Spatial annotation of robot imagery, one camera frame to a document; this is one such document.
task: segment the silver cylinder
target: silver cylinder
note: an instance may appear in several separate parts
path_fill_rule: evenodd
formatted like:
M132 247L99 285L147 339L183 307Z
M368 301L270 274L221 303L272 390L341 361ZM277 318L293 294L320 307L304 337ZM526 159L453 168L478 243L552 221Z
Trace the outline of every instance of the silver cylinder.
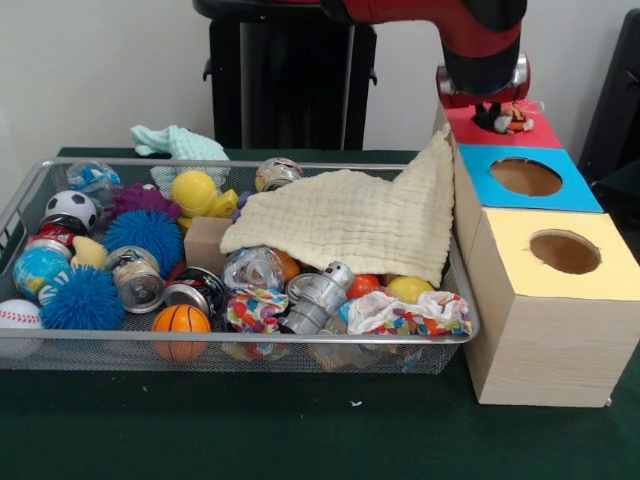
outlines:
M314 335L347 301L354 275L347 265L332 262L322 275L314 276L300 292L298 303L281 325L298 335Z

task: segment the blue spiky ball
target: blue spiky ball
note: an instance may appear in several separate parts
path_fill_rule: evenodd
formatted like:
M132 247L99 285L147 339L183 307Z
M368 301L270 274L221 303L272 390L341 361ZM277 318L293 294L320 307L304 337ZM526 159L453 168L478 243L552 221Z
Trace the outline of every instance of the blue spiky ball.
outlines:
M163 278L183 257L178 225L166 213L156 210L123 213L113 221L105 234L104 246L112 252L131 245L156 257Z
M117 330L124 306L111 275L89 266L62 272L47 287L40 318L44 328Z

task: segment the orange basketball ball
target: orange basketball ball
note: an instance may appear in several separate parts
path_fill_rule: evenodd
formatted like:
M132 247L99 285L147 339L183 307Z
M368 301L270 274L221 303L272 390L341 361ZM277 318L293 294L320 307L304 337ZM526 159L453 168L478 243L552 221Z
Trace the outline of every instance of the orange basketball ball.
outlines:
M172 305L161 311L153 321L154 332L211 332L207 316L190 305ZM158 354L170 362L186 363L204 352L207 342L155 342Z

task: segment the cream cloth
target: cream cloth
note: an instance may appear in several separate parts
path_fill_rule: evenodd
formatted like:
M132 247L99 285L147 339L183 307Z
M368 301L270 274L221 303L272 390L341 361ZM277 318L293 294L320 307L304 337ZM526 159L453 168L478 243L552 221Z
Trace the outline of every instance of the cream cloth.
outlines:
M339 170L249 197L220 249L267 245L318 269L411 275L440 285L453 222L453 157L442 132L392 182Z

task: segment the white wall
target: white wall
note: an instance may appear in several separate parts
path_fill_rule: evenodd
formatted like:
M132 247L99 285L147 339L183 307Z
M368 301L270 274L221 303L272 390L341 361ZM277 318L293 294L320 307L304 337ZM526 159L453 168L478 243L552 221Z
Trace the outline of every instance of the white wall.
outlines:
M558 135L581 150L631 0L535 0L523 48ZM435 28L378 27L379 84L365 147L419 149L435 111ZM208 20L188 0L20 0L0 5L0 205L34 162L64 145L128 146L137 123L212 131Z

